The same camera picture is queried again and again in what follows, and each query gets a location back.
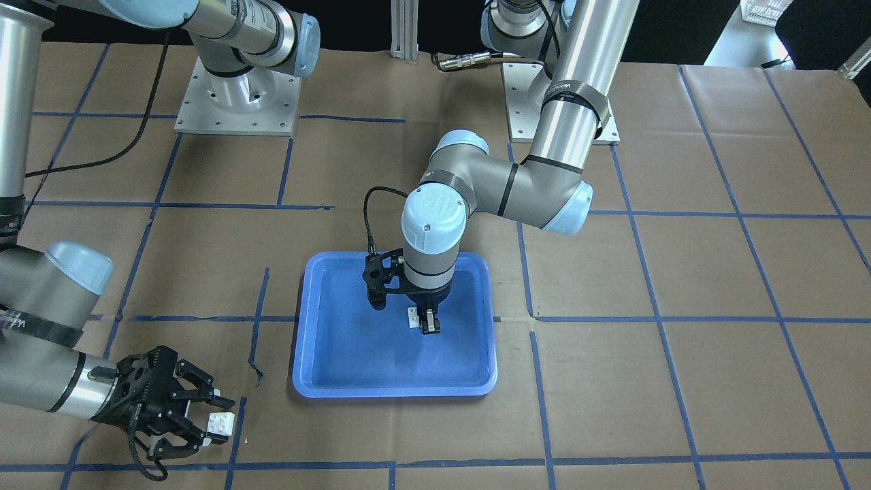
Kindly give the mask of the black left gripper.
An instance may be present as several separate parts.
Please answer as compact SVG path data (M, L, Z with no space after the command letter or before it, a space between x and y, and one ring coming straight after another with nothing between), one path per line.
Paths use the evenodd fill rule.
M415 285L406 276L411 267L400 261L401 256L400 248L386 253L376 253L373 248L368 251L362 273L368 303L374 310L383 310L388 294L407 295L416 304L416 324L422 327L423 335L438 334L438 304L448 297L451 281L433 289Z

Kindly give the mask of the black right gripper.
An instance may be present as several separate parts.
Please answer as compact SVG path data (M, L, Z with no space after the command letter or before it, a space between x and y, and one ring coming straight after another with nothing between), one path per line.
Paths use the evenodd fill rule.
M181 379L192 389L183 389ZM158 346L148 353L131 355L117 363L115 387L103 406L90 421L116 426L130 441L136 433L150 436L147 459L180 459L196 454L211 443L224 444L224 436L212 436L194 425L182 412L186 403L203 402L221 409L231 409L235 401L221 396L214 378L187 360L176 350Z

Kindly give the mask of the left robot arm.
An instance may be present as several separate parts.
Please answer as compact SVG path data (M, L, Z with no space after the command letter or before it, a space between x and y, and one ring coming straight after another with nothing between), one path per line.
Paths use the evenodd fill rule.
M429 156L418 186L404 193L401 248L380 253L368 236L362 279L368 304L389 295L416 306L423 334L438 333L439 305L451 289L461 237L476 211L559 235L584 224L592 187L582 171L594 140L606 130L609 92L640 4L637 1L488 1L485 46L531 56L542 64L532 99L538 121L519 163L491 156L473 131L453 130Z

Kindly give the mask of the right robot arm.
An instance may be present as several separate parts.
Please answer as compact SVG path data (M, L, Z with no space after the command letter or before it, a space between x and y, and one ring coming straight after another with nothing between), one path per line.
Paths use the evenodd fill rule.
M158 346L118 363L76 350L111 279L109 257L70 241L22 247L24 180L39 48L56 1L2 3L2 401L116 426L156 464L224 444L231 398L211 375ZM196 41L219 108L248 112L277 99L277 78L314 71L321 28L275 1L69 1L149 30Z

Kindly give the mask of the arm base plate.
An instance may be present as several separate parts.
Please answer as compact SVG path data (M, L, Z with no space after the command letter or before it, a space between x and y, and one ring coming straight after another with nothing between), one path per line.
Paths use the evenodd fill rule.
M560 92L591 96L597 112L598 136L593 145L615 146L621 142L619 128L612 115L612 106L604 94L578 80L563 80L551 90L551 80L541 64L507 63L503 65L505 105L509 117L509 139L514 143L532 143L540 120L542 103Z
M198 135L292 136L301 86L301 78L259 67L222 78L197 60L174 129Z

